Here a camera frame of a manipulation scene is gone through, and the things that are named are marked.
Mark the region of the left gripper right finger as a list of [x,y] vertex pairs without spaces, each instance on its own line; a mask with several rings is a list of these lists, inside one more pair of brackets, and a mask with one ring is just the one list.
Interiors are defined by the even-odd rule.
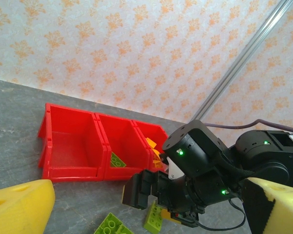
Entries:
[[252,234],[293,234],[293,187],[248,178],[242,201]]

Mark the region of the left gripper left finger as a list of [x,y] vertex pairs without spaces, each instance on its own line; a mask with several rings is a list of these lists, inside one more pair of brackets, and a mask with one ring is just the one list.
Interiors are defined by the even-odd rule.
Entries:
[[54,204],[48,179],[0,189],[0,234],[43,234]]

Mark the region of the lime green lego brick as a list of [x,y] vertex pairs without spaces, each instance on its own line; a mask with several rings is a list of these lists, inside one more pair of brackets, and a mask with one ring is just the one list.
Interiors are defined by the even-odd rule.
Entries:
[[113,213],[109,213],[93,234],[134,234]]
[[162,208],[154,201],[147,213],[143,227],[152,234],[158,234],[161,230],[163,219]]

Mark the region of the large dark green lego plate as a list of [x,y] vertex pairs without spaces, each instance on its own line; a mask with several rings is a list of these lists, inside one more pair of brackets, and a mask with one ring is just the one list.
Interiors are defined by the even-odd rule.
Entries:
[[111,153],[110,167],[126,167],[126,164],[114,153]]

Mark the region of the long yellow-orange lego brick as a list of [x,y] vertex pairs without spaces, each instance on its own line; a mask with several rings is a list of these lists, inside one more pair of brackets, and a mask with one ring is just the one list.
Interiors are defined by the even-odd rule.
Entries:
[[153,156],[153,160],[155,161],[163,161],[163,157],[165,156],[164,153],[159,152],[156,149],[152,149],[154,156]]

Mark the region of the aluminium frame post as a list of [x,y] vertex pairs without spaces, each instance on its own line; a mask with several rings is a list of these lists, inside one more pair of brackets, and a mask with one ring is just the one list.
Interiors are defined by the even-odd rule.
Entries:
[[288,9],[292,6],[293,0],[279,0],[276,7],[271,11],[269,16],[263,21],[254,36],[250,39],[242,52],[234,60],[232,65],[228,68],[226,73],[222,76],[220,81],[200,105],[191,120],[201,119],[212,108],[213,104],[220,98],[226,88],[235,79],[236,75],[244,67],[247,61],[256,52],[257,48],[266,39],[269,33],[274,29],[278,22],[282,19]]

